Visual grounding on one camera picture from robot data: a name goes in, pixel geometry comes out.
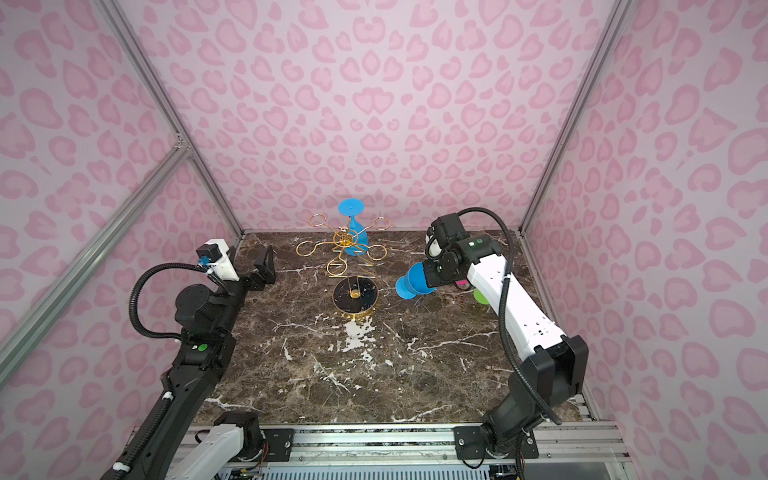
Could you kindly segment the blue wine glass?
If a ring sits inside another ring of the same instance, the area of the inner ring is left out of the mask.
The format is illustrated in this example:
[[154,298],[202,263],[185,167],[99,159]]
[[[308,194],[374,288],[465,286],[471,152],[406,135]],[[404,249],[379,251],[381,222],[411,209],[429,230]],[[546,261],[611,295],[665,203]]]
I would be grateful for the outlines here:
[[344,252],[350,256],[362,256],[368,252],[369,240],[365,227],[357,220],[357,216],[365,209],[364,203],[359,199],[345,199],[339,206],[341,215],[349,219],[348,233],[351,235],[351,244],[344,248]]
[[435,288],[427,284],[424,265],[416,263],[396,281],[395,290],[400,298],[411,300],[420,295],[433,293]]

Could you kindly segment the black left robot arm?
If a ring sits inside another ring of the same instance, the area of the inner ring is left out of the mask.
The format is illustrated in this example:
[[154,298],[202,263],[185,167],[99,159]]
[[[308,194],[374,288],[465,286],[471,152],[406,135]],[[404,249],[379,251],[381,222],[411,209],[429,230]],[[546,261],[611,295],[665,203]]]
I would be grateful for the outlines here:
[[[235,350],[233,329],[247,294],[262,291],[277,280],[275,250],[262,248],[253,267],[239,274],[224,241],[210,240],[197,248],[198,262],[162,263],[145,271],[129,296],[128,315],[136,332],[151,339],[180,342],[171,366],[161,376],[163,391],[133,438],[104,479],[163,479],[173,456],[204,400],[224,376]],[[215,291],[204,284],[184,288],[175,301],[174,320],[181,331],[156,332],[138,315],[144,285],[166,270],[187,270],[206,275]]]

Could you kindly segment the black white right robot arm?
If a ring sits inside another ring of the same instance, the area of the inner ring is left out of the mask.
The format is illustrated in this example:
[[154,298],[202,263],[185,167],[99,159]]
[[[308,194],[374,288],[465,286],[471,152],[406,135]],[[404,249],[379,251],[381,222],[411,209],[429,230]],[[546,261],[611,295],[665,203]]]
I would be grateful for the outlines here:
[[582,337],[567,336],[528,294],[511,272],[501,246],[487,235],[438,247],[431,238],[422,262],[425,285],[435,288],[467,281],[493,307],[499,336],[513,373],[506,397],[481,422],[485,453],[504,458],[522,455],[533,430],[550,420],[554,409],[580,394],[589,349]]

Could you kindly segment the green wine glass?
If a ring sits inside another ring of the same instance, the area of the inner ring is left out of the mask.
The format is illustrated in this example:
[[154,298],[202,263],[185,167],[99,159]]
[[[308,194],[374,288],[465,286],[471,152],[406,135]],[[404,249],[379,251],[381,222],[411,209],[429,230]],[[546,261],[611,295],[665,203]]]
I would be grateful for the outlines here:
[[487,298],[478,289],[473,290],[473,297],[478,303],[482,305],[489,304],[489,301],[487,300]]

